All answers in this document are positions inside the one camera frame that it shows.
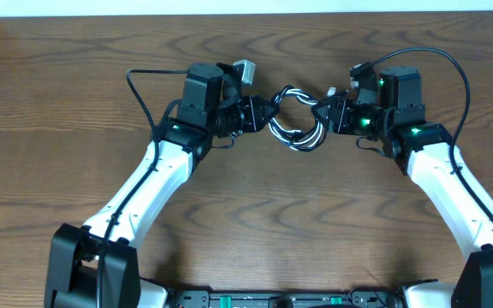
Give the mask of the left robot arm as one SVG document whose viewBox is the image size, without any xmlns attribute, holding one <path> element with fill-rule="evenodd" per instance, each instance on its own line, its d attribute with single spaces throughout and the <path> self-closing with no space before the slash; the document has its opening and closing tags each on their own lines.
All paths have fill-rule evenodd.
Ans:
<svg viewBox="0 0 493 308">
<path fill-rule="evenodd" d="M 81 227 L 64 223 L 53 235 L 46 307 L 165 307 L 165 287 L 140 277 L 138 251 L 172 194 L 213 149 L 215 138 L 256 133 L 279 108 L 245 96 L 255 64 L 195 63 L 184 70 L 181 98 L 152 122 L 150 143 L 116 195 Z"/>
</svg>

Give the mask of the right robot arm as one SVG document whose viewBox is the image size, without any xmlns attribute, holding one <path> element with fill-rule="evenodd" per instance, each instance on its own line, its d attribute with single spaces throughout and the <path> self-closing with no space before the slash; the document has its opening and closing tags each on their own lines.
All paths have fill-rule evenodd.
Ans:
<svg viewBox="0 0 493 308">
<path fill-rule="evenodd" d="M 465 165 L 446 128 L 427 122 L 421 76 L 414 67 L 379 73 L 350 70 L 355 98 L 330 92 L 312 107 L 329 133 L 381 141 L 379 154 L 397 163 L 436 206 L 466 260 L 459 280 L 408 283 L 389 307 L 493 307 L 493 199 Z"/>
</svg>

